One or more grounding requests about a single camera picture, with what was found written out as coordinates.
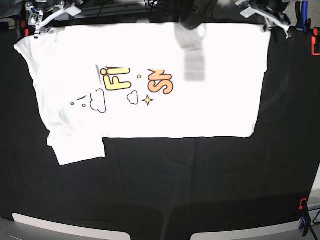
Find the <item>black table cloth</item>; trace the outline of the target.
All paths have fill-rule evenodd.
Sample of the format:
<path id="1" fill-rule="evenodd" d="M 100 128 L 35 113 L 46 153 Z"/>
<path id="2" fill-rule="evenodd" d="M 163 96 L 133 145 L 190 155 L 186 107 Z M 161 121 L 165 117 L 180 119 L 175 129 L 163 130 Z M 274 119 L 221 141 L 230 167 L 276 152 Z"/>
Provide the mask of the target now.
<path id="1" fill-rule="evenodd" d="M 320 164 L 320 59 L 311 34 L 275 31 L 249 138 L 107 139 L 106 157 L 60 166 L 28 67 L 0 34 L 0 215 L 122 231 L 134 240 L 299 219 Z"/>

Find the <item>white printed t-shirt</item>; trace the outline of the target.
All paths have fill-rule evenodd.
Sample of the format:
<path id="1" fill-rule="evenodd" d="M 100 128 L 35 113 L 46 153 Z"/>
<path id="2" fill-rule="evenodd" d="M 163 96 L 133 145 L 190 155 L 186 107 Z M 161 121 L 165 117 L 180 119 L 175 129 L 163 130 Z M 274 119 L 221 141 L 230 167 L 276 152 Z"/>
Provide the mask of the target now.
<path id="1" fill-rule="evenodd" d="M 250 137 L 270 40 L 253 24 L 122 23 L 52 28 L 14 49 L 68 165 L 104 157 L 103 138 Z"/>

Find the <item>orange blue clamp bottom right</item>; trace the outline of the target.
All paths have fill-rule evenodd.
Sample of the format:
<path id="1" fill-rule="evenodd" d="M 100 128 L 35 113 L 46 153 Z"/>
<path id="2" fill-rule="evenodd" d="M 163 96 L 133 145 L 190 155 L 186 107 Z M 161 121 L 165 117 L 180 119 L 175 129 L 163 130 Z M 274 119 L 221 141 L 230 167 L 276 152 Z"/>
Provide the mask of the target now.
<path id="1" fill-rule="evenodd" d="M 299 230 L 302 232 L 302 237 L 306 237 L 310 227 L 310 215 L 308 209 L 308 199 L 302 198 L 299 203 L 299 213 L 300 213 L 300 220 L 301 223 L 299 225 Z"/>

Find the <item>orange clamp top left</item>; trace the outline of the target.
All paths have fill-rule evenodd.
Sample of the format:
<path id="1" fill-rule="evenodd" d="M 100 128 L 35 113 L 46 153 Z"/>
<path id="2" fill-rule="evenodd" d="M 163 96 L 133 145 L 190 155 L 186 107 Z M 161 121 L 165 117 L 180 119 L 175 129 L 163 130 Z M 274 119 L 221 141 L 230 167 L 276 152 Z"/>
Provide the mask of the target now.
<path id="1" fill-rule="evenodd" d="M 18 39 L 27 37 L 29 35 L 29 29 L 25 20 L 16 20 L 14 23 L 14 29 L 17 33 Z"/>

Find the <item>blue clamp top right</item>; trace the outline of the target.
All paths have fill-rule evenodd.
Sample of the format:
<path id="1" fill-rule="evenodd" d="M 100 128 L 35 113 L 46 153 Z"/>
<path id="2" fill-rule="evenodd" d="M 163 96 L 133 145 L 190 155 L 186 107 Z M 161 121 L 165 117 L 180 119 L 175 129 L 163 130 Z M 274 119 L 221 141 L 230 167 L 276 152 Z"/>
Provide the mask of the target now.
<path id="1" fill-rule="evenodd" d="M 311 28 L 311 19 L 308 18 L 309 2 L 307 0 L 295 2 L 295 14 L 297 23 L 295 28 L 300 32 L 308 32 Z"/>

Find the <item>orange clamp top right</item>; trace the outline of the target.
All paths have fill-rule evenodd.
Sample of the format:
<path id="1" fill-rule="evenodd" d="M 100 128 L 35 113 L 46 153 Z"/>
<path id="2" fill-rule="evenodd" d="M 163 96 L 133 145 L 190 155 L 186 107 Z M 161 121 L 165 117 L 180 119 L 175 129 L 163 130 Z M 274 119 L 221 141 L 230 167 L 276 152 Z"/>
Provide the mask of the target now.
<path id="1" fill-rule="evenodd" d="M 320 28 L 313 29 L 313 36 L 311 37 L 311 54 L 313 56 L 320 55 Z"/>

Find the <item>aluminium frame rail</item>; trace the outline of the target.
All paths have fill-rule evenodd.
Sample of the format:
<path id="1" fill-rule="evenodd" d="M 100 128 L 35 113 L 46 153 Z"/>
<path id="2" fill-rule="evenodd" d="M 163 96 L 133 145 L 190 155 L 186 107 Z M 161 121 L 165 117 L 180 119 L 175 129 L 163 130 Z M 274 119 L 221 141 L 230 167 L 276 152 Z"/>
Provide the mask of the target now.
<path id="1" fill-rule="evenodd" d="M 179 21 L 179 8 L 165 0 L 139 0 L 82 8 L 75 20 L 107 23 L 166 23 Z"/>

